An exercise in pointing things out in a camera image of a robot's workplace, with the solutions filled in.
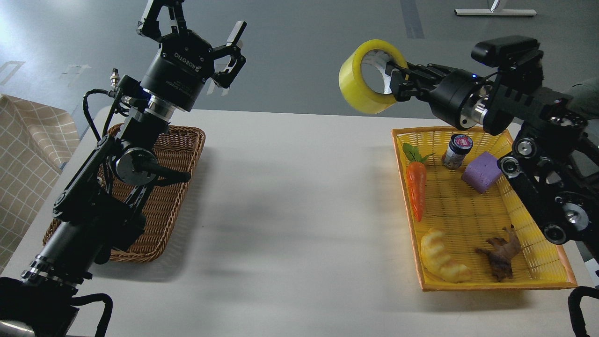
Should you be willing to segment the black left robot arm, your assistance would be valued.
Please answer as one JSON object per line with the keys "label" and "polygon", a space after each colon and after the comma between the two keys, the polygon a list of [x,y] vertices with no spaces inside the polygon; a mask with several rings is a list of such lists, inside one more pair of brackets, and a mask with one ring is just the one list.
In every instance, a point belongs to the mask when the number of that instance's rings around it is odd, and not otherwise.
{"label": "black left robot arm", "polygon": [[81,306],[103,303],[95,335],[106,334],[113,300],[105,293],[76,296],[92,264],[111,250],[126,251],[144,232],[144,205],[157,186],[186,183],[191,174],[161,166],[153,147],[169,131],[175,110],[190,111],[208,80],[228,89],[246,63],[239,43],[248,24],[238,21],[227,42],[212,46],[190,30],[181,0],[150,0],[138,22],[140,36],[159,50],[141,81],[113,69],[113,98],[98,132],[88,99],[83,111],[97,144],[54,202],[60,226],[21,279],[1,278],[3,337],[64,337]]}

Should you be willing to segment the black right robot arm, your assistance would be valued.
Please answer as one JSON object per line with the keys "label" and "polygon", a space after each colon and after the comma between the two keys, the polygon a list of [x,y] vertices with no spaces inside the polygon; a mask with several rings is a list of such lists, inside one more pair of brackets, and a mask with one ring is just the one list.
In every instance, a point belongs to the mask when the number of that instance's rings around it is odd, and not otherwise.
{"label": "black right robot arm", "polygon": [[389,89],[398,102],[417,98],[458,130],[482,125],[493,136],[522,121],[511,151],[497,161],[541,233],[553,244],[582,242],[598,259],[598,174],[585,176],[573,154],[598,164],[588,122],[569,96],[542,86],[539,60],[486,61],[494,79],[436,64],[389,61]]}

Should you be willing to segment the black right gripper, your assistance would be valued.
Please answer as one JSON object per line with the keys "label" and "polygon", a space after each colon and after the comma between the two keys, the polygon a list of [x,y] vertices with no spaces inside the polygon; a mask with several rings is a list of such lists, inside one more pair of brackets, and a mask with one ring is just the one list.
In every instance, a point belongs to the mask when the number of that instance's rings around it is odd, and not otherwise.
{"label": "black right gripper", "polygon": [[416,97],[427,103],[433,115],[458,130],[481,124],[475,105],[487,96],[489,82],[470,71],[436,64],[400,66],[387,62],[385,74],[391,78],[389,89],[397,102]]}

